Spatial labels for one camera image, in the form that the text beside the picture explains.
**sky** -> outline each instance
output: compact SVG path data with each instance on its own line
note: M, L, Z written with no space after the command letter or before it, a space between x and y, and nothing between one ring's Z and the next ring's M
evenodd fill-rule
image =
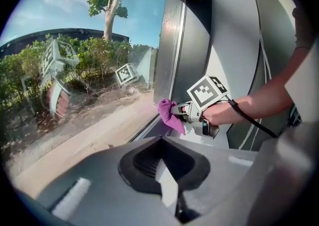
M123 0L128 18L115 17L113 33L133 44L159 45L165 0ZM17 37L55 28L104 29L104 12L90 17L87 0L20 0L11 14L0 45Z

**black wrist strap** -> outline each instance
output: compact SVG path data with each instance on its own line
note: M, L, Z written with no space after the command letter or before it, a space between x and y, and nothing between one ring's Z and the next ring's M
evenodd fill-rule
M244 112L241 111L241 109L238 106L238 103L234 100L228 99L229 104L232 106L232 108L242 117L244 117L246 120L248 120L249 122L251 122L254 126L256 126L257 128L261 129L262 131L264 131L265 133L267 133L268 135L270 135L273 138L277 138L277 135L274 134L271 130L269 130L268 128L266 128L265 126L261 125L259 122L255 121L254 119L252 119L251 117L249 117L248 115L246 115Z

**tree trunk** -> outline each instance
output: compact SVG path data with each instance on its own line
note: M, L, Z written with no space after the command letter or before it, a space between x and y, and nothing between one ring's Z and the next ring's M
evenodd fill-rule
M105 12L105 26L104 26L104 39L109 41L112 39L112 29L116 10L118 9L121 0L113 0L112 4L108 6Z
M112 39L112 29L113 29L113 22L114 22L114 17L112 17L112 14L109 13L109 11L106 11L105 13L105 26L104 26L104 39L106 41L109 41Z

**tree branch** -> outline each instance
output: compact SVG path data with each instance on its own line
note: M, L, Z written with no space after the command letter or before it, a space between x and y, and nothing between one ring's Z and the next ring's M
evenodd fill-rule
M109 9L110 5L111 5L111 0L109 0L109 2L108 2L108 6L107 6L107 8L106 8L106 9Z
M111 6L111 8L112 8L111 11L112 11L112 10L115 10L115 11L116 11L116 9L118 8L120 2L121 2L121 0L113 0L112 6Z

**human arm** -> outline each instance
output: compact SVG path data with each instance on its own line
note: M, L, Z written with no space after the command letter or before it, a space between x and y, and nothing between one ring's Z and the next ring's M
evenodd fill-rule
M298 69L311 48L315 33L304 11L298 7L293 11L296 24L296 49L287 67L257 92L236 99L239 108L254 119L264 118L289 108L293 101L285 89L285 83ZM203 112L203 117L212 125L237 123L243 120L229 103L216 104Z
M291 107L293 101L285 89L285 83L298 69L308 51L309 49L304 47L296 48L288 66L279 75L257 92L235 100L238 107L253 119L268 117ZM212 125L237 123L244 120L229 103L209 107L203 112L203 117Z

